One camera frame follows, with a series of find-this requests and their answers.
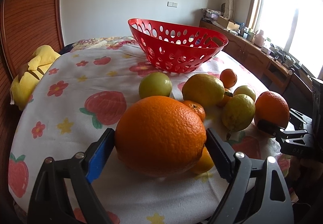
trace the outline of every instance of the yellow stuffed animal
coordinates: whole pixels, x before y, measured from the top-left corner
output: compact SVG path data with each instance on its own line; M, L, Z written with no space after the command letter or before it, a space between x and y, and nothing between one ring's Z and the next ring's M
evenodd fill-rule
M60 56L50 46L40 46L33 53L33 59L22 65L18 75L11 83L10 91L15 104L22 111L33 93L36 85L50 68L52 63Z

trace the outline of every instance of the floral blanket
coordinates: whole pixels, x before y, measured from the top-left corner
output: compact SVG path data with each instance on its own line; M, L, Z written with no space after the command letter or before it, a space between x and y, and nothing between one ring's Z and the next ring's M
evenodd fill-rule
M173 84L172 97L182 100L181 89L190 76L206 73L219 77L226 68L232 68L238 76L233 90L244 84L252 86L257 96L267 90L242 65L219 52L193 73L167 73ZM9 190L25 212L44 159L71 158L97 141L107 127L115 129L124 111L139 100L141 79L152 72L160 70L147 61L131 37L79 41L70 53L54 62L21 116L10 154ZM206 112L205 127L215 128L225 140L227 129L221 122L221 109ZM287 173L289 158L254 123L232 134L228 142L251 158L274 156ZM74 214L84 222L71 183L66 184ZM100 178L92 184L114 224L198 223L213 214L227 185L215 167L201 175L186 172L149 178L128 169L118 160L115 150Z

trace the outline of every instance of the red plastic basket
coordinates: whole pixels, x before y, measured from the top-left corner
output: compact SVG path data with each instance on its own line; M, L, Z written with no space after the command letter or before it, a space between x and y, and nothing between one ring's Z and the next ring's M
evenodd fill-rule
M148 61L168 72L192 72L229 42L225 35L201 27L138 18L128 24Z

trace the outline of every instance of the orange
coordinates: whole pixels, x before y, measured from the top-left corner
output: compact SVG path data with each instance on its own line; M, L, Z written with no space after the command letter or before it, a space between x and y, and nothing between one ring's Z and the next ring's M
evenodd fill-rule
M185 100L182 103L184 105L188 106L190 109L192 109L200 117L202 122L204 121L205 111L204 111L204 108L200 104L190 101L190 100Z
M190 171L195 174L202 174L209 171L214 166L214 162L207 151L206 147L203 148L202 157L200 160L193 166Z
M152 96L126 110L114 140L119 159L129 168L162 177L198 162L206 131L199 116L183 103Z
M286 128L289 122L289 108L286 100L278 93L263 92L257 99L255 124L261 119Z
M229 93L231 93L231 94L232 94L232 92L230 91L230 89L224 89L224 90L225 90L226 92L229 92ZM228 96L228 95L224 94L223 99L222 99L219 103L217 103L217 106L219 106L219 107L224 107L224 106L226 105L226 103L228 103L228 101L229 101L230 99L232 99L232 97L230 97L230 96Z
M237 83L237 74L232 69L225 69L220 74L220 80L224 87L229 89Z

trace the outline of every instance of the screw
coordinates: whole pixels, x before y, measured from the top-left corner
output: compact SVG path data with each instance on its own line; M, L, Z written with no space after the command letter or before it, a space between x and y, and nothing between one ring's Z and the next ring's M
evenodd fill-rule
M52 163L52 162L53 162L53 158L50 157L50 156L45 159L46 164L49 164L49 163Z
M241 151L235 153L235 156L238 158L244 158L244 153L242 153Z
M267 160L268 160L268 162L270 162L270 163L275 163L275 162L276 162L276 160L275 160L275 158L274 158L273 156L269 156L269 157L267 158Z
M81 158L84 158L84 153L83 152L78 152L75 154L75 158L77 159L81 159Z

